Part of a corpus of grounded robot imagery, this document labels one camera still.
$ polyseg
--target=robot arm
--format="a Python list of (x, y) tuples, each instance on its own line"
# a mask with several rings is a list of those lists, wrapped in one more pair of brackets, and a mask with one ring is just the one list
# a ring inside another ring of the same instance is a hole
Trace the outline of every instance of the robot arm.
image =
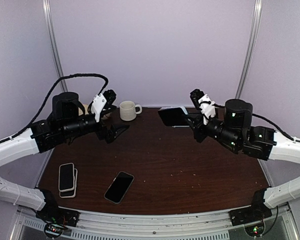
[[(179, 117), (186, 120), (197, 142), (201, 143), (206, 137), (211, 137), (235, 154), (243, 153), (265, 161), (284, 160), (300, 164), (300, 139), (289, 136), (278, 126), (278, 130), (251, 126), (252, 116), (270, 121), (253, 114), (250, 103), (230, 99), (225, 106), (218, 106), (199, 89), (192, 91), (190, 98), (200, 113)], [(224, 108), (224, 120), (217, 118), (215, 107)], [(300, 177), (276, 187), (261, 189), (254, 194), (250, 207), (230, 212), (232, 224), (246, 224), (270, 217), (271, 208), (299, 197)]]
[[(71, 144), (74, 139), (89, 133), (96, 133), (100, 140), (113, 142), (128, 125), (112, 125), (110, 129), (101, 118), (116, 109), (113, 90), (96, 95), (87, 114), (79, 115), (79, 108), (85, 109), (75, 92), (64, 92), (52, 99), (52, 113), (45, 120), (34, 122), (16, 137), (0, 140), (0, 167), (19, 158), (44, 153), (63, 143)], [(31, 189), (9, 182), (0, 177), (0, 201), (31, 208), (45, 221), (60, 221), (64, 218), (77, 219), (78, 212), (58, 207), (54, 196), (48, 190)]]

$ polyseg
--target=light purple wall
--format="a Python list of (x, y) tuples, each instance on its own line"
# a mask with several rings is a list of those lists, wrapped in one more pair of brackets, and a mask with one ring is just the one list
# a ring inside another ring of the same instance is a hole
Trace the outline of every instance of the light purple wall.
[[(263, 1), (242, 98), (253, 104), (254, 113), (300, 138), (300, 1)], [(275, 185), (300, 176), (299, 164), (269, 160), (266, 166)], [(300, 199), (290, 205), (300, 230)]]
[[(24, 127), (57, 79), (41, 0), (0, 0), (0, 139)], [(46, 118), (51, 103), (41, 114)], [(0, 168), (0, 176), (34, 187), (46, 154)], [(7, 239), (16, 208), (0, 202), (0, 240)]]
[[(116, 104), (192, 106), (201, 88), (218, 103), (236, 95), (249, 41), (254, 1), (51, 1), (65, 74), (109, 78)], [(82, 102), (98, 80), (69, 81)]]

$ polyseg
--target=black smartphone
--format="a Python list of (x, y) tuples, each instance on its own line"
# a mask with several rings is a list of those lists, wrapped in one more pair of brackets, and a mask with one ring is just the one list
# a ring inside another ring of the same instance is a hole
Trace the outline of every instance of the black smartphone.
[(75, 189), (75, 165), (62, 164), (59, 167), (59, 191), (67, 192)]
[(119, 204), (126, 195), (130, 185), (134, 181), (134, 176), (126, 172), (119, 172), (112, 184), (104, 194), (105, 199)]
[(187, 110), (183, 106), (178, 107), (164, 107), (158, 110), (159, 116), (164, 125), (168, 127), (173, 126), (189, 126), (185, 119), (185, 115), (188, 114)]
[(74, 198), (76, 196), (76, 192), (77, 192), (77, 181), (78, 181), (78, 170), (75, 168), (74, 169), (74, 189), (70, 190), (70, 191), (63, 191), (63, 192), (59, 192), (59, 196), (62, 199), (71, 199)]

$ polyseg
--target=wooden table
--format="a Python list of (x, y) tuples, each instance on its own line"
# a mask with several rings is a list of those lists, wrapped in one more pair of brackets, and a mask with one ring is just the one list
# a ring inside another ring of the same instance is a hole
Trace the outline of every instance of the wooden table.
[[(62, 207), (113, 214), (185, 214), (249, 205), (256, 190), (268, 183), (254, 158), (236, 155), (211, 138), (197, 143), (189, 128), (166, 127), (158, 109), (144, 108), (115, 142), (94, 133), (70, 146), (55, 148), (40, 188), (50, 190)], [(112, 121), (120, 123), (117, 112)], [(62, 199), (59, 165), (78, 169), (76, 197)], [(104, 194), (118, 172), (134, 175), (121, 204)]]

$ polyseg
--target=white mug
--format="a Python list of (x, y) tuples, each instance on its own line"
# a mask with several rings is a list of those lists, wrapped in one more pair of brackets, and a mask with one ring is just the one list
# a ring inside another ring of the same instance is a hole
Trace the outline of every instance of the white mug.
[(123, 101), (120, 103), (120, 118), (123, 121), (132, 121), (137, 117), (137, 114), (142, 113), (142, 106), (135, 104), (133, 101)]

